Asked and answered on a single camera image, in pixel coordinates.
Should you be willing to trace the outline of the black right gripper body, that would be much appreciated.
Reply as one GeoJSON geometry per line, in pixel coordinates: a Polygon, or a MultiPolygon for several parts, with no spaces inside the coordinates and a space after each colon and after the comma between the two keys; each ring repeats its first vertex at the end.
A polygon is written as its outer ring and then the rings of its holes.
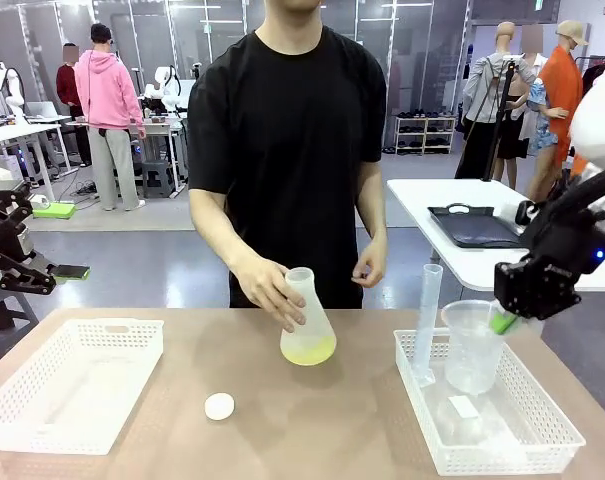
{"type": "Polygon", "coordinates": [[[493,292],[505,312],[543,321],[581,302],[575,291],[578,279],[579,274],[560,268],[550,257],[529,253],[495,266],[493,292]]]}

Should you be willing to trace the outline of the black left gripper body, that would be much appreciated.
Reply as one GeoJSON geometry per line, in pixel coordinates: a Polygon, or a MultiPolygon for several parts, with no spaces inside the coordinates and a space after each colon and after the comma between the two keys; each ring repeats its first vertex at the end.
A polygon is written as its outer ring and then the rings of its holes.
{"type": "Polygon", "coordinates": [[[9,270],[31,257],[28,227],[0,212],[0,270],[9,270]]]}

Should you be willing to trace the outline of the person's left hand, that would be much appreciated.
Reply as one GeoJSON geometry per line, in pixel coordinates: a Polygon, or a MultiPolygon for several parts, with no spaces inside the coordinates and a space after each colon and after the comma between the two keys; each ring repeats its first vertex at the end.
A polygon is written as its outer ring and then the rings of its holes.
{"type": "Polygon", "coordinates": [[[360,254],[351,280],[363,288],[375,287],[386,273],[387,255],[387,238],[375,237],[372,239],[360,254]]]}

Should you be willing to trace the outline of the person's right hand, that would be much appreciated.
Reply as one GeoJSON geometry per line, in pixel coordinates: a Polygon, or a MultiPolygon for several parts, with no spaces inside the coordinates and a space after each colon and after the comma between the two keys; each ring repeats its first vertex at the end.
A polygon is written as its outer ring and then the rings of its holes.
{"type": "Polygon", "coordinates": [[[268,312],[288,333],[305,324],[306,302],[285,279],[288,269],[257,254],[240,258],[232,268],[240,288],[254,305],[268,312]]]}

